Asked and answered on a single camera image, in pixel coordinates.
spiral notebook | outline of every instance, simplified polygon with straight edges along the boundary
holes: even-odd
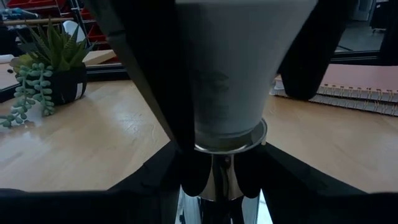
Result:
[[[280,76],[270,94],[288,97]],[[398,67],[331,64],[310,101],[398,116]]]

